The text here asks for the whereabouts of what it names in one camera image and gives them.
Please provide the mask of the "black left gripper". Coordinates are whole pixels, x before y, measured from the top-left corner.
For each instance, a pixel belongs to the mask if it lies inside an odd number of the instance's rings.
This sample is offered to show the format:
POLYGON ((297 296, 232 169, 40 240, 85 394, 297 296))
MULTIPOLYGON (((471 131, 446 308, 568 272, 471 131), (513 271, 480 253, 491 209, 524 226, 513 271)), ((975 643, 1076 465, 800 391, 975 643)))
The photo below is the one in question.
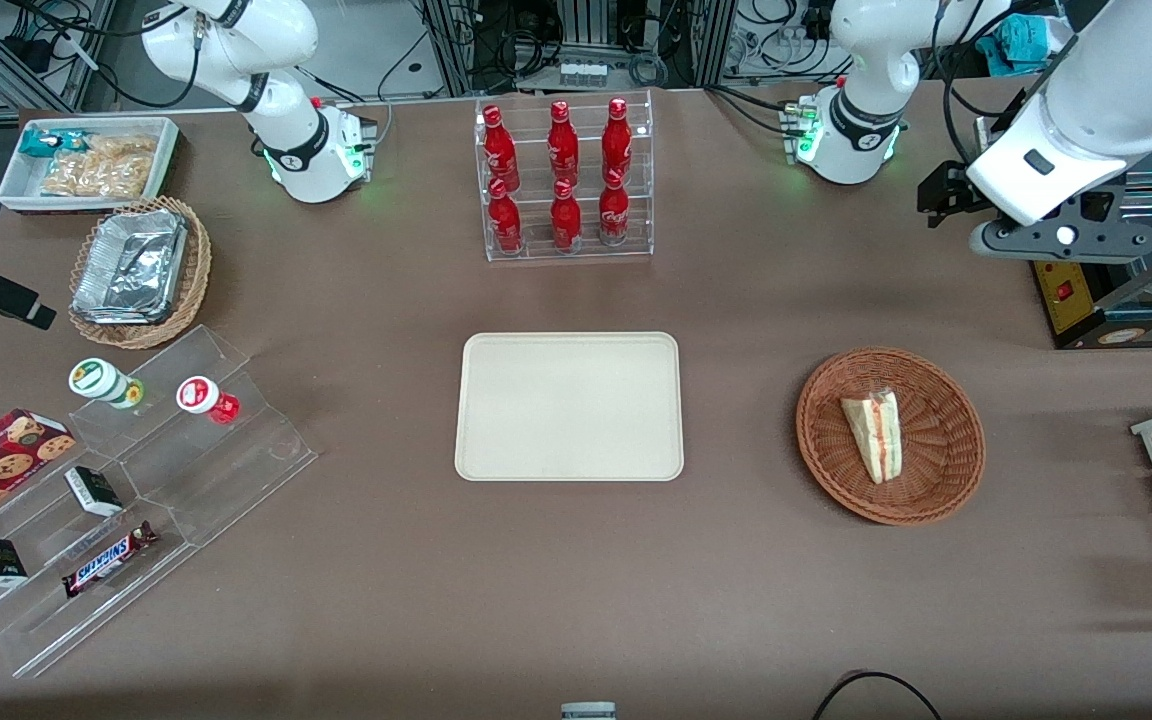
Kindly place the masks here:
POLYGON ((990 209, 990 200, 967 177, 967 164, 946 160, 916 187, 916 210, 925 217, 929 229, 960 213, 990 209))

